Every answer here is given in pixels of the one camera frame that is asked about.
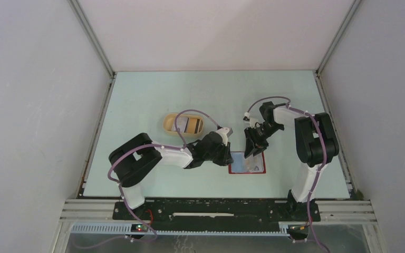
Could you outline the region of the red card holder wallet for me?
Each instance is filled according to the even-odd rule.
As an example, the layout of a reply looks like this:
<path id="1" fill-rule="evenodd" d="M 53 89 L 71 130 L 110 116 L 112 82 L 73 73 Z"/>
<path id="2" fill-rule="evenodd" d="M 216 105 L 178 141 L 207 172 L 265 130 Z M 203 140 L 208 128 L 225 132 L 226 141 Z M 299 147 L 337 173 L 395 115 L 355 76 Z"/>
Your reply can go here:
<path id="1" fill-rule="evenodd" d="M 233 163 L 228 166 L 229 174 L 265 174 L 266 163 L 264 153 L 248 158 L 244 152 L 232 152 Z"/>

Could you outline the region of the white numbered card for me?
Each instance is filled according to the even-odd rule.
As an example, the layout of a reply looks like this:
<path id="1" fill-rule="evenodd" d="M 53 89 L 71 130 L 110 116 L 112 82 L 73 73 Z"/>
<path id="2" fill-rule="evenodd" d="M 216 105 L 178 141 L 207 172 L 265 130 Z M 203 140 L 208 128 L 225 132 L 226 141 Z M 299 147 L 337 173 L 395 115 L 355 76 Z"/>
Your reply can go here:
<path id="1" fill-rule="evenodd" d="M 258 155 L 253 157 L 250 171 L 251 173 L 264 173 L 265 168 L 262 157 L 259 157 Z"/>

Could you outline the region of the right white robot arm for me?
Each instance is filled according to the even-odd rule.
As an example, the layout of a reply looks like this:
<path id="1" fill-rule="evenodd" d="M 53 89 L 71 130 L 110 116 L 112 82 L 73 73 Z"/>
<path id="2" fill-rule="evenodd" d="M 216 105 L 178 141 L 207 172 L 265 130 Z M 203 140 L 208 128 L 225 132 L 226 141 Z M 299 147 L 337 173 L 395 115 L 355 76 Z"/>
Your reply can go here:
<path id="1" fill-rule="evenodd" d="M 315 189 L 327 165 L 339 154 L 339 143 L 328 113 L 310 114 L 292 107 L 289 103 L 264 102 L 259 111 L 263 122 L 251 117 L 246 111 L 243 117 L 248 125 L 245 130 L 244 157 L 263 153 L 270 138 L 278 130 L 290 128 L 295 133 L 296 153 L 301 168 L 296 183 L 290 190 L 292 202 L 286 205 L 286 215 L 300 220 L 307 213 L 304 203 L 314 198 Z"/>

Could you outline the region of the beige oval tray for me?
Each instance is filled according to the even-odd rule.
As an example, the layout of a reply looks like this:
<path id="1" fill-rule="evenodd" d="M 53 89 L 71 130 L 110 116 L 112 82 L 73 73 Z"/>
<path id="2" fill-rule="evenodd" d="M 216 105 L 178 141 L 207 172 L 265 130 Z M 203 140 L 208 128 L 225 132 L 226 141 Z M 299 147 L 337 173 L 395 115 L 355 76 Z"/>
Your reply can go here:
<path id="1" fill-rule="evenodd" d="M 163 129 L 169 135 L 178 135 L 175 125 L 179 128 L 180 134 L 187 138 L 196 138 L 203 133 L 204 120 L 194 114 L 181 114 L 177 121 L 177 113 L 169 113 L 163 120 Z"/>

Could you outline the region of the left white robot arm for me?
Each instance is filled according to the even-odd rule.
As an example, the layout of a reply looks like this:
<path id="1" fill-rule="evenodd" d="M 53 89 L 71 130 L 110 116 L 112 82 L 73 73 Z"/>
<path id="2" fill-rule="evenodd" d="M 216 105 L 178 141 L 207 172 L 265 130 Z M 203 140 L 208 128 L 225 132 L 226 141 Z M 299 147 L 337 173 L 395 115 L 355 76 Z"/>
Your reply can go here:
<path id="1" fill-rule="evenodd" d="M 185 147 L 163 145 L 140 133 L 109 155 L 111 168 L 108 179 L 118 184 L 122 199 L 126 202 L 125 212 L 132 219 L 144 216 L 145 198 L 140 182 L 157 165 L 171 165 L 183 169 L 200 167 L 209 161 L 218 166 L 233 163 L 228 138 L 231 128 L 218 127 Z"/>

